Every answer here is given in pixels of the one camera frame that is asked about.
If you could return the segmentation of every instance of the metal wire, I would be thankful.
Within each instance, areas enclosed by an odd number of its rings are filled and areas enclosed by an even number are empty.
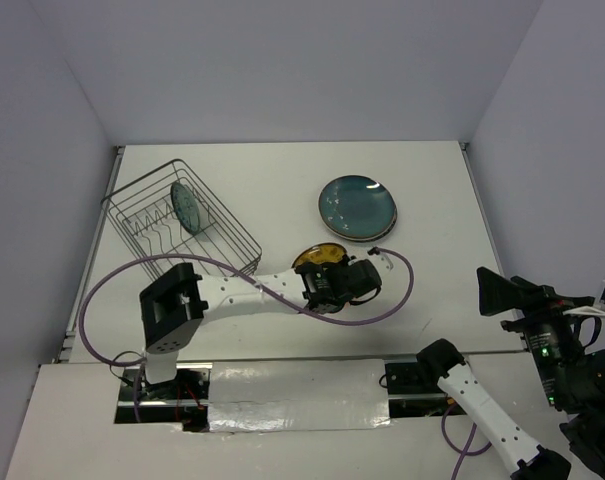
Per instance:
[[[180,182],[195,196],[200,214],[196,235],[186,232],[173,209],[171,185]],[[220,199],[180,159],[172,160],[123,186],[102,200],[109,221],[137,258],[162,254],[200,255],[233,266],[251,275],[262,257],[262,248]],[[174,259],[142,265],[156,280],[175,264]],[[207,275],[225,272],[200,262]]]

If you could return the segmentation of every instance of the blue plate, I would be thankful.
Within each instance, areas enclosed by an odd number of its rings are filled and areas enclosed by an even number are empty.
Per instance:
[[[375,180],[340,177],[320,194],[320,215],[333,233],[354,242],[373,242],[387,235],[397,220],[393,197]]]
[[[200,230],[200,213],[193,192],[180,182],[174,182],[171,185],[171,203],[182,228],[196,235]]]

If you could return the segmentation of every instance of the white table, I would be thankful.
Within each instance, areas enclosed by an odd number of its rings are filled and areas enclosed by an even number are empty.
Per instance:
[[[530,435],[571,460],[529,354],[471,356],[486,390]],[[175,424],[115,425],[118,380],[97,364],[42,367],[8,480],[111,478],[448,479],[457,460],[440,418],[395,420],[373,430],[183,433]],[[447,424],[463,445],[467,417]],[[478,434],[474,448],[485,442]],[[572,480],[595,479],[573,459]],[[506,480],[493,450],[467,458],[458,480]]]
[[[498,267],[456,142],[130,146],[115,188],[174,158],[184,159],[261,244],[258,274],[289,268],[313,244],[344,243],[323,225],[317,200],[326,183],[348,174],[372,177],[390,190],[399,217],[380,244],[405,254],[416,273],[409,303],[380,324],[344,328],[274,314],[228,318],[204,324],[181,350],[181,360],[401,355],[416,353],[442,337],[463,352],[521,349],[517,335],[503,332],[498,318],[478,313],[475,269]],[[88,285],[132,259],[107,221]],[[136,268],[95,297],[87,332],[98,351],[113,357],[143,348],[138,295],[149,282]],[[406,273],[398,265],[378,299],[347,309],[342,318],[379,314],[394,305],[405,288]],[[75,341],[71,362],[88,361],[92,357]]]

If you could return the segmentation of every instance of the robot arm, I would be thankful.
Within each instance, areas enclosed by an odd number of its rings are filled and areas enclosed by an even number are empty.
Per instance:
[[[519,333],[533,355],[549,405],[577,414],[560,425],[569,446],[591,471],[605,479],[605,349],[587,354],[580,343],[580,325],[595,317],[592,344],[605,317],[604,288],[593,297],[563,297],[547,285],[519,277],[502,278],[478,269],[480,313],[495,315],[513,308],[522,311],[502,328]]]
[[[197,275],[191,263],[173,267],[140,294],[146,351],[146,381],[175,378],[178,352],[191,341],[203,321],[256,313],[296,314],[271,295],[268,287],[299,309],[318,314],[339,312],[346,304],[362,304],[380,292],[379,271],[392,268],[390,259],[372,250],[365,259],[345,257],[339,263],[305,263],[274,275],[237,277]]]
[[[524,432],[484,390],[458,350],[438,340],[417,355],[428,380],[451,396],[496,449],[513,480],[566,480],[571,464]]]

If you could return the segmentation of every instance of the white wall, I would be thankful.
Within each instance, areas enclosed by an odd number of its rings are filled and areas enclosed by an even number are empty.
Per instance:
[[[60,346],[114,154],[25,0],[0,0],[0,478]]]
[[[605,277],[605,0],[544,1],[470,157],[507,273],[595,294]]]
[[[471,138],[541,0],[32,0],[121,144]]]

